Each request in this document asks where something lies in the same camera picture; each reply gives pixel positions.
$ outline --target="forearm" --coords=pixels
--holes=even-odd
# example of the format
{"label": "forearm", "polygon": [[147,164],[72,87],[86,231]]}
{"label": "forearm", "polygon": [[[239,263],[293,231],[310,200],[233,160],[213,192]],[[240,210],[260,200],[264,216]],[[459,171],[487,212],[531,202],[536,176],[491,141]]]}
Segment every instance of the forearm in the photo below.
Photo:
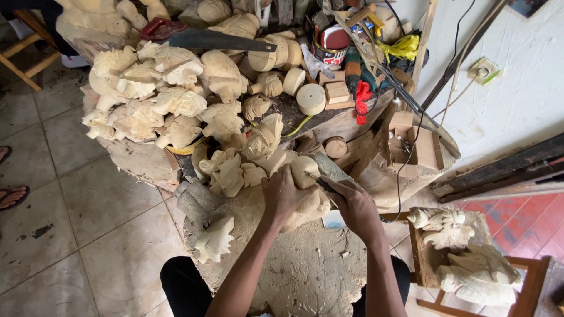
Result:
{"label": "forearm", "polygon": [[206,317],[245,316],[249,311],[263,262],[280,231],[260,223],[212,300]]}
{"label": "forearm", "polygon": [[389,243],[367,244],[366,316],[407,317],[391,264]]}

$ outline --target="wall socket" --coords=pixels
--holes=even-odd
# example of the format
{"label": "wall socket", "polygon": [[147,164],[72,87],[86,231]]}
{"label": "wall socket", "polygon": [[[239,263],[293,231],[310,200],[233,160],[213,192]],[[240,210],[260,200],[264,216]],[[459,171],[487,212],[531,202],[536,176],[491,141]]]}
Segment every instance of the wall socket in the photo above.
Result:
{"label": "wall socket", "polygon": [[476,82],[480,85],[488,84],[492,79],[501,74],[501,69],[497,67],[489,58],[482,57],[470,69],[468,69],[468,78],[476,77]]}

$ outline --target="red saw handle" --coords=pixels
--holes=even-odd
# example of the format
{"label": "red saw handle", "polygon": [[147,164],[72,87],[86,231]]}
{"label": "red saw handle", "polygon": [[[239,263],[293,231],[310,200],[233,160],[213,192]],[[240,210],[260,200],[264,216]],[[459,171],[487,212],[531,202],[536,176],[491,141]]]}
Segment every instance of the red saw handle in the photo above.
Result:
{"label": "red saw handle", "polygon": [[152,42],[164,41],[173,34],[186,30],[187,27],[188,25],[180,21],[170,21],[161,17],[154,17],[139,32],[139,37]]}

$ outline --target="sandal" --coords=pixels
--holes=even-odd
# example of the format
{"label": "sandal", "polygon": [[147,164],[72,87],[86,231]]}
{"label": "sandal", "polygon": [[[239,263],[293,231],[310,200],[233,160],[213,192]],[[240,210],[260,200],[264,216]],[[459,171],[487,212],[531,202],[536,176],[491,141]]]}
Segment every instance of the sandal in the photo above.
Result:
{"label": "sandal", "polygon": [[[4,197],[0,198],[0,204],[1,204],[1,203],[2,203],[6,198],[8,198],[14,191],[13,191],[13,190],[9,190],[9,189],[7,189],[7,188],[3,188],[3,189],[0,189],[0,192],[5,192],[5,193],[6,193],[6,195],[5,195]],[[24,202],[24,200],[29,196],[29,192],[30,192],[29,186],[25,186],[25,194],[24,194],[24,196],[22,196],[22,197],[20,197],[18,200],[16,200],[16,203],[13,204],[13,205],[8,206],[8,207],[5,207],[5,208],[0,208],[0,212],[2,212],[2,211],[4,211],[4,210],[8,210],[8,209],[15,208],[15,207],[21,205],[21,203]]]}
{"label": "sandal", "polygon": [[12,155],[12,147],[10,146],[0,146],[0,147],[6,147],[8,148],[8,152],[4,155],[4,157],[0,160],[0,164],[4,163],[4,161],[6,161],[8,159],[8,157],[10,157],[10,155]]}

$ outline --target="black pants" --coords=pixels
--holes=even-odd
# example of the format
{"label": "black pants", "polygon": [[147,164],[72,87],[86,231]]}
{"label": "black pants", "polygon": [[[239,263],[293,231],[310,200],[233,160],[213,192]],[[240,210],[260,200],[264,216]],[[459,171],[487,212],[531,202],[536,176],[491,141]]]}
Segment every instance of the black pants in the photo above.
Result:
{"label": "black pants", "polygon": [[0,0],[0,11],[11,12],[12,10],[41,10],[45,30],[53,38],[59,52],[66,56],[79,55],[55,28],[57,17],[63,13],[63,7],[55,0]]}
{"label": "black pants", "polygon": [[[391,256],[395,278],[403,305],[406,305],[411,273],[401,259]],[[166,261],[161,270],[161,283],[169,300],[174,317],[203,317],[210,303],[212,294],[198,269],[189,257],[174,257]],[[353,303],[353,317],[365,316],[366,286],[361,290],[362,298]]]}

